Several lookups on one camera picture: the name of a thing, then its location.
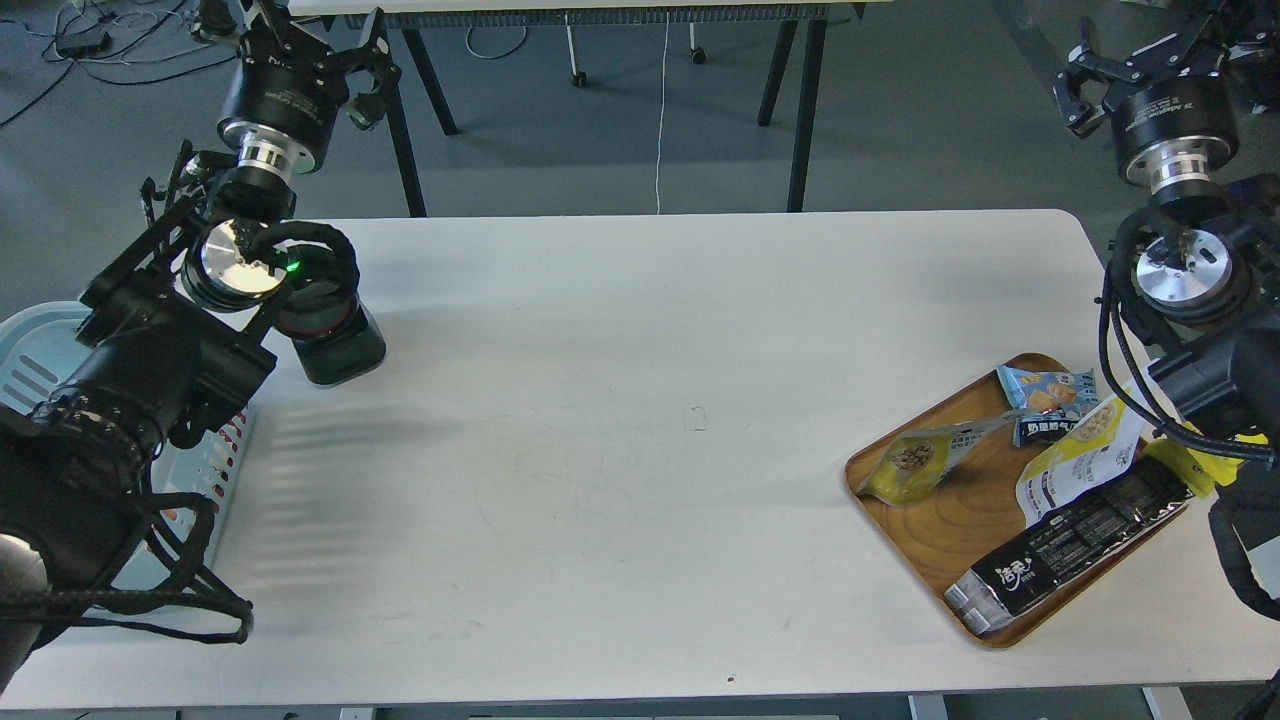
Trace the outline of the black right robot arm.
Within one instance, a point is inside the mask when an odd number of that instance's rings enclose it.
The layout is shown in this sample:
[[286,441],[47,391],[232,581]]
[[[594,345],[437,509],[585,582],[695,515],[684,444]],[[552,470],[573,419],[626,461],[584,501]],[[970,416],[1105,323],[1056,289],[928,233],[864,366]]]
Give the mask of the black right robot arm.
[[1155,350],[1126,404],[1178,445],[1239,462],[1210,532],[1236,597],[1276,619],[1277,173],[1215,179],[1240,147],[1234,87],[1277,102],[1275,1],[1202,1],[1123,59],[1084,20],[1051,94],[1073,135],[1108,128],[1119,178],[1149,195],[1115,233],[1100,354],[1125,334]]

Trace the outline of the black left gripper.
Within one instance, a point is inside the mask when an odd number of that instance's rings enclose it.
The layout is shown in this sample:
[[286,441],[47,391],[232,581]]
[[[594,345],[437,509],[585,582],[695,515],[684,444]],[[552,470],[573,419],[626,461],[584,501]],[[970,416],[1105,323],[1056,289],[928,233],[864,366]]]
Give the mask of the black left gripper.
[[369,131],[397,97],[401,69],[390,58],[384,10],[365,17],[356,47],[335,54],[335,72],[317,69],[332,47],[305,29],[288,29],[288,19],[279,1],[197,1],[192,40],[238,50],[218,123],[223,142],[238,149],[251,127],[283,135],[301,147],[298,172],[306,174],[326,159],[339,105],[349,96],[343,77],[371,77],[370,90],[343,106],[356,128]]

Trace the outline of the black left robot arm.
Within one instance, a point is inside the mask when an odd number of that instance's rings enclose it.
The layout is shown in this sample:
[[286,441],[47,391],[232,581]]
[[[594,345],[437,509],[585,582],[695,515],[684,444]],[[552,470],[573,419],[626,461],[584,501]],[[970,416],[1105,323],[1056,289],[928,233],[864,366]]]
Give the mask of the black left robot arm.
[[306,377],[335,386],[387,342],[358,296],[355,246],[294,218],[293,178],[317,170],[340,111],[374,127],[398,96],[381,9],[337,51],[274,1],[200,5],[197,31],[236,45],[223,152],[184,146],[146,231],[82,293],[90,355],[28,413],[3,409],[3,680],[73,626],[242,643],[253,606],[206,565],[218,506],[159,492],[168,446],[220,430],[276,366],[287,337]]

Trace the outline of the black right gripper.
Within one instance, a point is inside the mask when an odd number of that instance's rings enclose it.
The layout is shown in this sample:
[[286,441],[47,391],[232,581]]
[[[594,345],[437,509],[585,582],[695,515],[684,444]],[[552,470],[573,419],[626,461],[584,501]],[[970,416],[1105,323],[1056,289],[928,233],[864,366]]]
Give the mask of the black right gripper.
[[1117,60],[1098,49],[1094,22],[1082,20],[1080,40],[1052,79],[1062,124],[1075,137],[1093,135],[1110,117],[1117,176],[1129,184],[1169,187],[1171,165],[1180,160],[1192,161],[1192,179],[1208,179],[1239,149],[1228,81],[1220,74],[1277,73],[1276,1],[1198,1],[1196,15],[1203,24],[1196,41],[1198,76],[1174,77],[1188,54],[1187,29]]

